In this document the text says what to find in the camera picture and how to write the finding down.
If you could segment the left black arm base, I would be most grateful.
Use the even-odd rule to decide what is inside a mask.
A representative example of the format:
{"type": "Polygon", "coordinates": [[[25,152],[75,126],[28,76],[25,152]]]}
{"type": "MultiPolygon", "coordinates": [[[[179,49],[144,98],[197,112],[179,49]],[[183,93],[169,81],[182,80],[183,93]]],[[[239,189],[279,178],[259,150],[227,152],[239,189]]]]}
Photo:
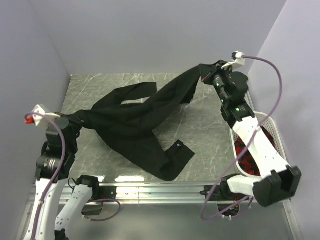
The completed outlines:
{"type": "Polygon", "coordinates": [[[116,199],[117,187],[114,185],[101,185],[99,188],[100,199],[116,199]]]}

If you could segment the black long sleeve shirt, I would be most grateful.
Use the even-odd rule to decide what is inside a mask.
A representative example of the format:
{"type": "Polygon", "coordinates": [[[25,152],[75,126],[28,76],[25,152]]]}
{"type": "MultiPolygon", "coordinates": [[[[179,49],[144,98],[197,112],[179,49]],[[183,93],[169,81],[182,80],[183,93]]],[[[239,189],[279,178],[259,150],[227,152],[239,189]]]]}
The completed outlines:
{"type": "Polygon", "coordinates": [[[199,64],[167,83],[141,82],[114,89],[89,110],[69,115],[83,128],[95,130],[112,150],[163,181],[176,179],[194,152],[177,141],[164,150],[153,130],[182,104],[189,104],[199,79],[214,73],[214,65],[199,64]]]}

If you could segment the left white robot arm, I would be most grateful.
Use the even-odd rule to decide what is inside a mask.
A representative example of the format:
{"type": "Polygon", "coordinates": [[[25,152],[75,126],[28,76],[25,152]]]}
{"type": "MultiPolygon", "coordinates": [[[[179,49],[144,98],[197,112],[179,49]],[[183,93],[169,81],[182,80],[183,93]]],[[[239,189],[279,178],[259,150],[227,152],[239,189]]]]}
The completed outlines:
{"type": "Polygon", "coordinates": [[[58,210],[78,151],[80,127],[62,116],[51,120],[38,113],[37,117],[48,121],[47,141],[36,163],[35,200],[24,239],[67,240],[86,203],[100,197],[100,183],[97,177],[82,175],[76,180],[68,202],[58,210]]]}

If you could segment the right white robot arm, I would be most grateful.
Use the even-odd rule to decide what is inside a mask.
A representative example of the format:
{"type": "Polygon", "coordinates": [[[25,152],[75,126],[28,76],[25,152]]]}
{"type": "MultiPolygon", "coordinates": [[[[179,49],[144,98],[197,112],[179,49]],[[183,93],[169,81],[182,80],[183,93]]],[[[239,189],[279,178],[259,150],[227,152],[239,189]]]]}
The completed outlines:
{"type": "Polygon", "coordinates": [[[226,200],[234,200],[237,194],[253,197],[262,207],[268,207],[296,195],[302,172],[297,166],[290,166],[263,132],[245,100],[248,78],[233,69],[237,63],[219,60],[211,65],[202,82],[216,90],[223,119],[244,143],[244,150],[253,157],[259,175],[225,176],[214,193],[226,200]]]}

